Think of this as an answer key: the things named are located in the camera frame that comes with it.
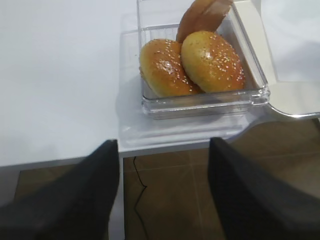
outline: black cable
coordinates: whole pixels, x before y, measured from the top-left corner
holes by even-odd
[[[140,178],[138,169],[137,169],[137,167],[136,167],[136,159],[137,159],[137,157],[135,156],[135,157],[133,158],[133,165],[134,165],[136,174],[138,175],[139,181],[140,181],[141,185],[143,186],[143,190],[140,192],[140,195],[139,195],[139,197],[137,198],[137,200],[136,200],[136,202],[135,202],[135,204],[134,204],[134,211],[135,211],[136,215],[138,216],[138,218],[139,218],[139,220],[140,220],[140,222],[141,222],[141,225],[142,225],[142,228],[143,228],[143,231],[144,231],[144,234],[145,234],[146,239],[149,240],[149,235],[148,235],[148,232],[147,232],[147,229],[146,229],[144,220],[142,219],[141,215],[139,214],[139,212],[138,212],[138,210],[137,210],[138,203],[139,203],[142,195],[144,194],[144,191],[147,189],[148,186],[144,185],[143,182],[141,181],[141,178]]]

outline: brown tile floor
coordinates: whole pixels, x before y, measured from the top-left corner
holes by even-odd
[[[320,198],[320,128],[311,120],[258,125],[232,144],[277,178]],[[208,150],[139,156],[147,185],[138,205],[151,240],[223,240],[207,182]],[[71,166],[23,171],[17,198],[52,181]],[[134,205],[142,190],[133,158],[124,161],[127,240],[145,240]]]

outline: plastic box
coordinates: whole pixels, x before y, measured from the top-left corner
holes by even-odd
[[[192,0],[138,0],[140,49],[152,39],[175,40],[179,22]],[[217,30],[236,50],[246,76],[243,90],[198,95],[157,97],[141,79],[142,106],[153,119],[173,119],[211,114],[245,114],[269,102],[269,88],[238,12],[233,5]]]

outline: white table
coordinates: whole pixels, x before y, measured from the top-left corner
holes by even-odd
[[[135,0],[0,0],[0,204],[19,172],[79,162],[106,139],[124,157],[196,149],[270,120],[154,121],[142,113]],[[123,172],[110,239],[124,239]]]

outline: golden brown bun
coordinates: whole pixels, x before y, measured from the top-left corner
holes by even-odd
[[[203,93],[187,77],[181,63],[181,43],[154,39],[140,52],[142,78],[158,97],[172,97]]]
[[[198,31],[183,42],[181,58],[190,79],[206,93],[244,88],[245,75],[239,56],[218,34]]]
[[[176,41],[183,43],[194,32],[215,32],[228,14],[233,0],[195,0],[184,13]]]

